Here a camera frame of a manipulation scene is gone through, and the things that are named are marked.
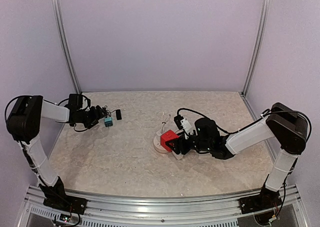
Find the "red cube socket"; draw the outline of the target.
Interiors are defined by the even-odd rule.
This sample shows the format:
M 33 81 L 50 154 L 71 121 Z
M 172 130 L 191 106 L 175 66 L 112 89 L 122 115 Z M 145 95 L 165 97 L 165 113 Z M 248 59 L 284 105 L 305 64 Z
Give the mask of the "red cube socket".
M 177 139 L 179 136 L 173 131 L 168 130 L 160 136 L 160 145 L 167 151 L 172 152 L 172 149 L 166 145 L 167 141 L 171 141 L 173 139 Z

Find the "teal USB charger plug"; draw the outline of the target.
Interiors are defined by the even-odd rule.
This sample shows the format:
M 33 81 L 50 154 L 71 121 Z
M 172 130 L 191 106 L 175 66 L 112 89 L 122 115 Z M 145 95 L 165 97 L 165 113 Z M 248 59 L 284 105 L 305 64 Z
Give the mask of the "teal USB charger plug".
M 113 118 L 112 117 L 105 117 L 104 118 L 104 126 L 105 127 L 113 126 Z

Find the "pink round power strip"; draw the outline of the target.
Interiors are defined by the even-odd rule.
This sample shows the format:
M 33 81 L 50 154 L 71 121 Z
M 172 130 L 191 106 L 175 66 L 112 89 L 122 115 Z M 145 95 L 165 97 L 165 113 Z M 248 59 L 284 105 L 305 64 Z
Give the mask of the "pink round power strip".
M 167 150 L 161 145 L 161 137 L 156 135 L 153 139 L 153 148 L 160 154 L 168 154 L 171 153 L 172 150 Z

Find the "white USB charger plug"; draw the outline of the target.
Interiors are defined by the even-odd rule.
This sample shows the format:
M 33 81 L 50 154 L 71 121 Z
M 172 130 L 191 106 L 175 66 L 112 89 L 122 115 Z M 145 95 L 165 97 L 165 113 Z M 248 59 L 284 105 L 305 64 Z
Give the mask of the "white USB charger plug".
M 162 136 L 162 134 L 163 134 L 163 132 L 162 132 L 162 130 L 160 129 L 160 130 L 158 130 L 157 132 L 156 132 L 156 135 L 158 136 L 158 137 L 161 137 Z

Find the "black power adapter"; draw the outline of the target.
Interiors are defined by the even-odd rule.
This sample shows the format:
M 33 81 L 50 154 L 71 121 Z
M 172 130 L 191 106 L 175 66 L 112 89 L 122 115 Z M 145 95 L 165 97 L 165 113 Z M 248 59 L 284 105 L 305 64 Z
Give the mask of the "black power adapter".
M 115 114 L 116 114 L 116 119 L 117 119 L 117 120 L 122 120 L 122 112 L 121 112 L 120 109 L 117 109 L 117 110 L 115 111 Z

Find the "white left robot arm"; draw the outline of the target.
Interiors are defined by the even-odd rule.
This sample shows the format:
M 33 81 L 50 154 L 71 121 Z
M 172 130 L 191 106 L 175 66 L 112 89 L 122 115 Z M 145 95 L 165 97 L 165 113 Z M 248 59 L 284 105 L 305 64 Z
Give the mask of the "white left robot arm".
M 12 109 L 5 108 L 4 120 L 7 131 L 19 144 L 30 169 L 36 175 L 39 187 L 45 195 L 45 204 L 56 205 L 63 210 L 73 207 L 79 198 L 66 194 L 64 184 L 52 169 L 40 139 L 41 120 L 52 120 L 75 127 L 82 124 L 89 130 L 107 115 L 104 107 L 92 106 L 91 100 L 82 94 L 70 94 L 67 104 L 45 100 L 41 95 L 20 95 L 9 101 Z

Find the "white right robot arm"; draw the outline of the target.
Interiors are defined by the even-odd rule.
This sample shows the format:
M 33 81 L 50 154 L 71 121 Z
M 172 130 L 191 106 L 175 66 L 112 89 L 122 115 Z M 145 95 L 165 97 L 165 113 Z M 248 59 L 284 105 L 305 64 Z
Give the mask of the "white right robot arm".
M 286 180 L 312 133 L 312 123 L 306 114 L 276 102 L 254 122 L 229 132 L 202 113 L 194 124 L 190 124 L 180 112 L 178 109 L 173 119 L 179 133 L 168 131 L 160 137 L 161 145 L 177 156 L 195 151 L 210 154 L 218 160 L 228 160 L 259 143 L 278 142 L 280 150 L 260 192 L 240 198 L 239 205 L 241 212 L 247 214 L 280 208 L 284 204 L 285 197 L 280 195 L 280 190 L 285 188 Z

